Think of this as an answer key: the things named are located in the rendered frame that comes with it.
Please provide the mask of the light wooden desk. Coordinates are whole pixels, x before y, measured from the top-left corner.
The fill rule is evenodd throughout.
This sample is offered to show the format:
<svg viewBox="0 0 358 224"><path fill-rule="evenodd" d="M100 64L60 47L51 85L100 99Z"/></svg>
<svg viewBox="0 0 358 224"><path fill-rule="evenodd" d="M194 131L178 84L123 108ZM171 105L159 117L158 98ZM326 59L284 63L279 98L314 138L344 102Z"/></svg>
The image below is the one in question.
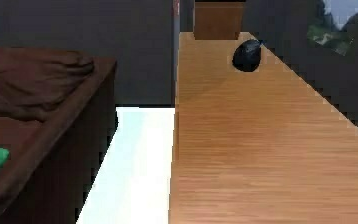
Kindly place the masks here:
<svg viewBox="0 0 358 224"><path fill-rule="evenodd" d="M358 224L358 128L270 50L183 32L169 224Z"/></svg>

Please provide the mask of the black computer mouse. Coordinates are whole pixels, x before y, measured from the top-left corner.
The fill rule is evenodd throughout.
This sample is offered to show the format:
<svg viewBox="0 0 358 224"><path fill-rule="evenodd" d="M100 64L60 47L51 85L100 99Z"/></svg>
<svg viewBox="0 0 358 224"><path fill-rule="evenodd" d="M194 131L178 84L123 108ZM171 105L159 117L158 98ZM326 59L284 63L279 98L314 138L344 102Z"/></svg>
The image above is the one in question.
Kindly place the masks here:
<svg viewBox="0 0 358 224"><path fill-rule="evenodd" d="M261 45L262 42L255 39L244 41L233 54L233 66L243 72L255 71L261 62Z"/></svg>

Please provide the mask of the brown wooden box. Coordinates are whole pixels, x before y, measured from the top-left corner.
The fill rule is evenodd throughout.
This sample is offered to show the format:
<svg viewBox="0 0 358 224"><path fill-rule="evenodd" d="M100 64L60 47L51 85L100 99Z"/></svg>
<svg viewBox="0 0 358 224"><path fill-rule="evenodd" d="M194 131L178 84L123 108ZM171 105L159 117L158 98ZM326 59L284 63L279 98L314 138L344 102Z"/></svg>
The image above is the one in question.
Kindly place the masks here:
<svg viewBox="0 0 358 224"><path fill-rule="evenodd" d="M245 0L195 0L196 40L236 40L241 32Z"/></svg>

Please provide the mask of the dark brown bed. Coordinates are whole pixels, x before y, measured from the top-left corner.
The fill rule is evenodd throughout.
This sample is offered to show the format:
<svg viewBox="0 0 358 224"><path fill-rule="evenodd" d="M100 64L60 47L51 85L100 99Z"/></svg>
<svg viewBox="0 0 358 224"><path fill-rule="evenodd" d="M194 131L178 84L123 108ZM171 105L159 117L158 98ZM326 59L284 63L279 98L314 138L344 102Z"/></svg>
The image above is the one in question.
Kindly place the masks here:
<svg viewBox="0 0 358 224"><path fill-rule="evenodd" d="M46 120L0 116L0 224L76 223L118 126L117 61L86 55L93 73Z"/></svg>

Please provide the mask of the brown crumpled blanket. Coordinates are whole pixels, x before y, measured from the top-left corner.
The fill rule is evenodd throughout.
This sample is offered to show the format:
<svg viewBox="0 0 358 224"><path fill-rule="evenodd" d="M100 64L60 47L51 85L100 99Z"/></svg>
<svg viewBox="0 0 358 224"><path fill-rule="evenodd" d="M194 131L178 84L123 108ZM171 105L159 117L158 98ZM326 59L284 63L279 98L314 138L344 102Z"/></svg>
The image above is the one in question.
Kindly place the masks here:
<svg viewBox="0 0 358 224"><path fill-rule="evenodd" d="M79 51L0 47L0 116L44 121L93 71Z"/></svg>

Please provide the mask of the framed landscape picture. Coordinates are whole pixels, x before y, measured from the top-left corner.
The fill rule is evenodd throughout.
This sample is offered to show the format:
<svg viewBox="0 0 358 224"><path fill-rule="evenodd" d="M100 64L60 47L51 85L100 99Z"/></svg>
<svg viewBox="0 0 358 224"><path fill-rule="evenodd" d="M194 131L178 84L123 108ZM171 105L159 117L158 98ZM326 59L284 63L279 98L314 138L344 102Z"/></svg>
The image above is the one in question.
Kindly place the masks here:
<svg viewBox="0 0 358 224"><path fill-rule="evenodd" d="M345 56L355 42L356 25L358 0L317 0L306 36L312 43Z"/></svg>

